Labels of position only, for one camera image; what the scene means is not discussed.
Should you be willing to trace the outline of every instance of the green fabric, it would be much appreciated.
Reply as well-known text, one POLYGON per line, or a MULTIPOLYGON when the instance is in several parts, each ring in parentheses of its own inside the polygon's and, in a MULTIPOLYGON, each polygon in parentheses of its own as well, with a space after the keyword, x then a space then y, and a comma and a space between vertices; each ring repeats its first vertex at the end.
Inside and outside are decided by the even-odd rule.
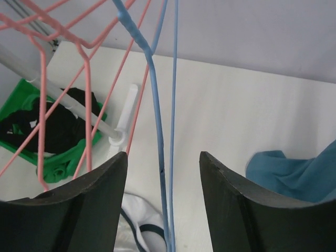
MULTIPOLYGON (((16 86, 12 94, 9 96, 8 100, 0 110, 0 120, 7 117, 10 113, 22 110, 31 110, 33 108, 33 101, 39 97, 39 90, 32 86, 29 82, 21 80, 16 86)), ((47 97, 48 101, 54 102, 50 97, 47 97)), ((107 115, 104 113, 102 119, 105 121, 107 115)), ((20 129, 17 125, 13 126, 15 133, 20 133, 20 129)), ((102 135, 99 131, 95 133, 92 139, 92 145, 95 145, 102 135)), ((0 145, 11 152, 15 152, 16 148, 6 142, 1 142, 0 145)), ((83 154, 86 146, 86 140, 82 139, 78 144, 68 150, 65 153, 53 155, 50 157, 45 157, 44 160, 44 179, 46 183, 57 183, 68 176, 72 176, 75 173, 76 167, 79 160, 83 154)), ((28 162, 37 165, 37 153, 29 152, 23 150, 19 156, 27 160, 28 162)))

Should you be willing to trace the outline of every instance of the white pole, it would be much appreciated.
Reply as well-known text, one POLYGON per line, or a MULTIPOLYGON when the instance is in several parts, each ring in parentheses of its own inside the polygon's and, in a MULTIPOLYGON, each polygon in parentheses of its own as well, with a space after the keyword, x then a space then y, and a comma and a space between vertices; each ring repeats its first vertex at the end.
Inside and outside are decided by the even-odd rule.
MULTIPOLYGON (((30 81, 32 85, 36 88, 41 87, 40 82, 40 73, 32 68, 29 65, 16 57, 11 51, 7 50, 3 45, 0 44, 0 64, 3 64, 16 74, 20 75, 22 78, 30 81)), ((62 90, 59 89, 52 81, 47 79, 47 92, 50 97, 57 99, 62 94, 62 90)), ((77 100, 72 98, 69 95, 64 95, 60 103, 68 108, 71 112, 75 113, 79 117, 85 120, 85 107, 80 104, 77 100)), ((98 117, 91 113, 91 122, 92 125, 95 125, 98 117)), ((119 140, 121 139, 121 134, 118 131, 115 131, 112 127, 107 125, 105 122, 100 121, 98 129, 109 137, 119 140)))

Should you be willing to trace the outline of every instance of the white garment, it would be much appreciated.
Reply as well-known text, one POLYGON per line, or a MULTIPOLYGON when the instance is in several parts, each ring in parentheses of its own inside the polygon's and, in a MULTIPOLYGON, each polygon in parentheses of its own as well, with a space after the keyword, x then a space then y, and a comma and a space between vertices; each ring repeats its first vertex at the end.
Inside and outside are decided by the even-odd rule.
POLYGON ((163 219, 146 200, 125 193, 114 252, 165 252, 163 219))

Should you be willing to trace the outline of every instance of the blue towel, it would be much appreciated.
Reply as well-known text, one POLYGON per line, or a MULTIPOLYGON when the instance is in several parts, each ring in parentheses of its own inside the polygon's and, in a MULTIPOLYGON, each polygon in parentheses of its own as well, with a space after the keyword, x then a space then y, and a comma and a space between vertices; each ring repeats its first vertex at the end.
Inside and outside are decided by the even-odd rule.
POLYGON ((288 159, 282 151, 255 154, 246 178, 273 192, 307 202, 336 198, 336 141, 313 159, 288 159))

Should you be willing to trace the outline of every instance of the white wall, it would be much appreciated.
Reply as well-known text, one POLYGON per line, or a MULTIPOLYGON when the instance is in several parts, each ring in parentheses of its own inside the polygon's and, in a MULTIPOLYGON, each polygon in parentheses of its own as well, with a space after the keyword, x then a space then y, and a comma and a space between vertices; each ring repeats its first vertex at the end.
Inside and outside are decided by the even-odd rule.
MULTIPOLYGON (((7 17, 18 20, 20 17, 4 2, 0 1, 0 10, 7 17)), ((16 56, 29 63, 29 65, 37 70, 40 69, 39 51, 33 46, 25 35, 13 29, 0 31, 0 44, 5 46, 16 56)), ((47 43, 43 43, 47 49, 50 58, 50 47, 47 43)), ((21 79, 20 76, 7 69, 0 64, 0 107, 5 103, 10 93, 16 87, 16 84, 21 79)))
MULTIPOLYGON (((55 0, 35 0, 47 6, 55 0)), ((53 16, 69 21, 92 0, 71 0, 53 16)), ((138 20, 145 0, 130 13, 138 20)), ((153 0, 142 31, 152 39, 161 1, 153 0)), ((171 55, 174 1, 169 0, 157 53, 171 55)), ((182 0, 179 57, 282 75, 336 82, 336 1, 182 0)), ((72 31, 93 39, 116 14, 107 1, 72 31)), ((118 25, 106 46, 125 48, 129 35, 118 25)))

